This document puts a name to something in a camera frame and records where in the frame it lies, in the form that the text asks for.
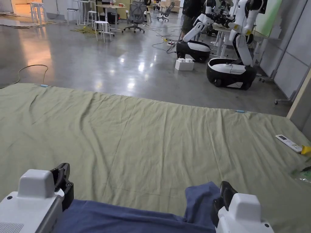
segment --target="blue cloth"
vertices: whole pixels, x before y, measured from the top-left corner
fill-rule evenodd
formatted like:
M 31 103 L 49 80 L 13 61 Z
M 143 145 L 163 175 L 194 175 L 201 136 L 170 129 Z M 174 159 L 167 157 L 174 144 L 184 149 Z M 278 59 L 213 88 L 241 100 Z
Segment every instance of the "blue cloth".
M 188 187 L 184 217 L 154 211 L 74 200 L 55 226 L 57 233 L 215 233 L 210 211 L 219 188 L 209 182 Z

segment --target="plastic bag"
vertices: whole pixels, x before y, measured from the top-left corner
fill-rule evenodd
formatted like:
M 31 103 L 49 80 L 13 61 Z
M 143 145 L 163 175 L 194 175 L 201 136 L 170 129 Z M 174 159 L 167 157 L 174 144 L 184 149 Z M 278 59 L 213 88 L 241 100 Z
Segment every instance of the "plastic bag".
M 292 170 L 291 176 L 296 180 L 302 180 L 311 183 L 311 158 L 306 162 L 299 164 Z

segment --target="person's leg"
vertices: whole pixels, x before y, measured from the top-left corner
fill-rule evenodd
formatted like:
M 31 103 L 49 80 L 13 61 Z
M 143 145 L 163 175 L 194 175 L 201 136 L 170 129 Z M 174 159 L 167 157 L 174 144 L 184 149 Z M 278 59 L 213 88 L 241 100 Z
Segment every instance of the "person's leg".
M 183 37 L 192 29 L 192 24 L 192 18 L 185 15 L 183 26 L 181 28 L 181 39 L 183 39 Z

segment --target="doorway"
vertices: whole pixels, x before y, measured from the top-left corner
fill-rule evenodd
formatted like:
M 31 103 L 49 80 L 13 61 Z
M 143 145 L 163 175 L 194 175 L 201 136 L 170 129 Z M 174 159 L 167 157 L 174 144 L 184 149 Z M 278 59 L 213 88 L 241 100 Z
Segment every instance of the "doorway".
M 18 16 L 31 17 L 30 3 L 42 0 L 12 0 L 13 12 Z

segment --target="robot base bumper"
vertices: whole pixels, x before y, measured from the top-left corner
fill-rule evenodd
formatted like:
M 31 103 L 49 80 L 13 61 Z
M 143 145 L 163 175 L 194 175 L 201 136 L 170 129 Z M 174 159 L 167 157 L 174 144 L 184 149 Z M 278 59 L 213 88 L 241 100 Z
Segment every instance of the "robot base bumper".
M 226 87 L 231 84 L 243 83 L 239 89 L 248 90 L 252 85 L 257 71 L 242 62 L 231 64 L 235 60 L 227 58 L 214 58 L 208 62 L 207 78 L 216 87 Z
M 210 57 L 210 52 L 210 47 L 200 41 L 180 41 L 176 45 L 177 58 L 185 58 L 186 54 L 188 54 L 199 63 L 205 63 Z

